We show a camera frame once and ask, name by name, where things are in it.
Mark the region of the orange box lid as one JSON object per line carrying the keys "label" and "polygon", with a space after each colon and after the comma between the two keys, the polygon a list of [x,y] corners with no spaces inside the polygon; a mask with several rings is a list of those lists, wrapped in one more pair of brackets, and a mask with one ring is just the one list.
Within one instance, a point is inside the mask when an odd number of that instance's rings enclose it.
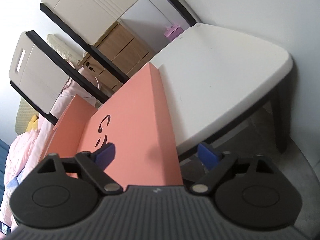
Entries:
{"label": "orange box lid", "polygon": [[86,124],[78,151],[115,146],[105,173],[129,185],[182,185],[168,104],[159,70],[147,63]]}

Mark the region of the orange open storage box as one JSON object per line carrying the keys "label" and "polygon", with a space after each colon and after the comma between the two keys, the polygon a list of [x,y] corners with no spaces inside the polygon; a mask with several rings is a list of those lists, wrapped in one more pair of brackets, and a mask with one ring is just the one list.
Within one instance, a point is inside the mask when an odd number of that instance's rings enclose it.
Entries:
{"label": "orange open storage box", "polygon": [[79,95],[75,95],[53,127],[43,156],[56,153],[60,158],[74,157],[78,152],[86,124],[96,111],[94,106]]}

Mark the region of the pink bed with quilt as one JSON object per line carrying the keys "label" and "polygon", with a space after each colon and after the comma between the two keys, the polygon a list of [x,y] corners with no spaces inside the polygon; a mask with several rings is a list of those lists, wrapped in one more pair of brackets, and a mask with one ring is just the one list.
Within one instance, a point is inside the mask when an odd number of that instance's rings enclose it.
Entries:
{"label": "pink bed with quilt", "polygon": [[[69,79],[62,89],[50,111],[53,116],[59,118],[75,95],[82,97],[92,106],[96,99],[85,91],[74,80]],[[10,145],[4,171],[4,194],[1,203],[1,222],[14,231],[17,223],[13,217],[9,200],[20,183],[44,158],[44,148],[51,137],[54,125],[39,115],[37,128],[17,136]]]}

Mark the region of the yellow plush on bed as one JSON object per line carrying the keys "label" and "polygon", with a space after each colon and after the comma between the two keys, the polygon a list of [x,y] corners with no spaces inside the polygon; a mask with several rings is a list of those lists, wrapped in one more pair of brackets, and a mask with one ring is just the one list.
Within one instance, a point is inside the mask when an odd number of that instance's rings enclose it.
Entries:
{"label": "yellow plush on bed", "polygon": [[26,132],[30,132],[31,130],[37,130],[38,129],[38,123],[39,123],[39,117],[37,115],[33,115],[31,117],[31,120],[29,121]]}

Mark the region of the right beige chair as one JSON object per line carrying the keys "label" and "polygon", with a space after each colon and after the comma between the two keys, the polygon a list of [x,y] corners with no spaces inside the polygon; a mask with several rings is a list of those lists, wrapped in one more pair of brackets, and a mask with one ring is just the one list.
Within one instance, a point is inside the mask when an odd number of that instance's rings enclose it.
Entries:
{"label": "right beige chair", "polygon": [[[122,84],[94,43],[139,0],[41,0],[41,10]],[[212,143],[264,103],[272,107],[275,142],[285,152],[290,133],[287,79],[290,54],[236,30],[197,22],[179,0],[168,0],[189,27],[152,59],[167,97],[180,160]]]}

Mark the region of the beige chair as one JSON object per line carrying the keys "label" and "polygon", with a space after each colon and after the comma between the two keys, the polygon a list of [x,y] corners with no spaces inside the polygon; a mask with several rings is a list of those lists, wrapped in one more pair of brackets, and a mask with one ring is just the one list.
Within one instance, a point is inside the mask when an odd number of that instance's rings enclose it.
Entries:
{"label": "beige chair", "polygon": [[69,79],[101,103],[109,99],[33,30],[21,33],[9,78],[12,88],[53,125],[58,118],[50,111]]}
{"label": "beige chair", "polygon": [[[122,84],[94,43],[139,0],[41,0],[41,10]],[[272,107],[275,142],[285,152],[290,133],[287,79],[290,54],[236,30],[197,22],[179,0],[168,0],[189,27],[152,59],[167,97],[180,160],[212,143],[264,103]]]}

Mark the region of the left beige chair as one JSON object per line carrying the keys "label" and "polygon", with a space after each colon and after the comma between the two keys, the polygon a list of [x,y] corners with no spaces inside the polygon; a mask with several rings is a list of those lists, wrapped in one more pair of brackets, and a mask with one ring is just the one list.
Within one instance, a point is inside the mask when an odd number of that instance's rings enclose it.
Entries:
{"label": "left beige chair", "polygon": [[33,30],[21,33],[9,78],[12,88],[53,125],[58,118],[50,111],[69,79],[101,103],[109,99]]}

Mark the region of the wooden drawer cabinet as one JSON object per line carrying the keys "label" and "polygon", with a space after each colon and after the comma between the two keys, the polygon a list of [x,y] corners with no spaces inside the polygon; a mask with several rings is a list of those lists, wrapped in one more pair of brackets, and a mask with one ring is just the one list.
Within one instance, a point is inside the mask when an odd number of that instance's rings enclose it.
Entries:
{"label": "wooden drawer cabinet", "polygon": [[[149,45],[121,23],[113,24],[95,45],[128,77],[134,76],[155,55]],[[89,54],[79,64],[113,92],[123,85]]]}

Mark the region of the small purple box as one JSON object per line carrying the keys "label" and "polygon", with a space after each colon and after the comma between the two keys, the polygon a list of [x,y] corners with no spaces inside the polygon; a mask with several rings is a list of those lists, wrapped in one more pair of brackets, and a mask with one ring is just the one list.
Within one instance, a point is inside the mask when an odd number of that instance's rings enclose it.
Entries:
{"label": "small purple box", "polygon": [[179,25],[172,25],[170,27],[168,27],[166,29],[166,31],[164,32],[164,36],[170,41],[172,42],[175,38],[177,38],[178,36],[181,35],[181,33],[183,33],[184,30],[182,29],[182,27],[180,27]]}

